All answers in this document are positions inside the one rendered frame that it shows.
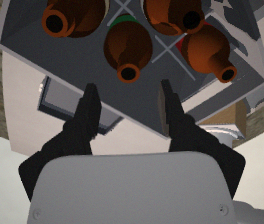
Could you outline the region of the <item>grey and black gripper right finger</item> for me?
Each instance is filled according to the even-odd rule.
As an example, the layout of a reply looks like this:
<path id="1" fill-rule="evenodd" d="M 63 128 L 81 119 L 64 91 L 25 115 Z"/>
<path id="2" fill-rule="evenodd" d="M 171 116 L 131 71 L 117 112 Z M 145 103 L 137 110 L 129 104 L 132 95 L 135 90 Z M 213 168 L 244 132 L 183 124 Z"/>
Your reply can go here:
<path id="1" fill-rule="evenodd" d="M 198 151 L 213 157 L 224 174 L 233 200 L 245 168 L 244 156 L 221 144 L 217 137 L 196 125 L 191 115 L 184 113 L 168 79 L 160 81 L 157 103 L 163 133 L 171 139 L 168 152 Z"/>

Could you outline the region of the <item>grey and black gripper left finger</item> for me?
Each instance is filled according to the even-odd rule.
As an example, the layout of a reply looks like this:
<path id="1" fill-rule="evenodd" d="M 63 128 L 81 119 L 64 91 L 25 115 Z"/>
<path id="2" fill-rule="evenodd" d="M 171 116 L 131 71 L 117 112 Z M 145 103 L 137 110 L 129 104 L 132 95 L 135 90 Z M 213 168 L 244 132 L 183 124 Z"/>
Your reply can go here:
<path id="1" fill-rule="evenodd" d="M 95 140 L 98 134 L 101 109 L 97 87 L 94 83 L 88 83 L 83 98 L 79 99 L 74 118 L 67 120 L 63 124 L 63 131 L 46 142 L 41 151 L 20 164 L 18 172 L 30 203 L 36 181 L 46 163 L 62 156 L 93 155 L 90 141 Z"/>

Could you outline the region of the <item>dark grey crate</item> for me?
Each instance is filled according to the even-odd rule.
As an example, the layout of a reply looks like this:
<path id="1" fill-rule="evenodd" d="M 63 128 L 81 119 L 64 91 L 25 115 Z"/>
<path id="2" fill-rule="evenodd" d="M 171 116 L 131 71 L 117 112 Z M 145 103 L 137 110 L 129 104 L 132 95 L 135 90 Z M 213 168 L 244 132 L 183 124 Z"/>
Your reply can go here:
<path id="1" fill-rule="evenodd" d="M 103 107 L 165 140 L 170 138 L 163 133 L 157 107 L 160 81 L 169 79 L 182 104 L 218 80 L 214 73 L 199 73 L 186 63 L 175 44 L 187 34 L 167 36 L 157 32 L 143 14 L 140 0 L 110 0 L 102 23 L 82 38 L 52 37 L 43 30 L 47 2 L 3 0 L 0 49 L 81 95 L 87 83 L 96 84 Z M 231 85 L 186 112 L 195 118 L 196 125 L 264 86 L 264 46 L 249 0 L 201 3 L 205 21 L 227 37 L 228 60 L 237 74 Z M 152 57 L 133 83 L 119 80 L 103 51 L 111 23 L 125 13 L 151 33 L 153 43 Z"/>

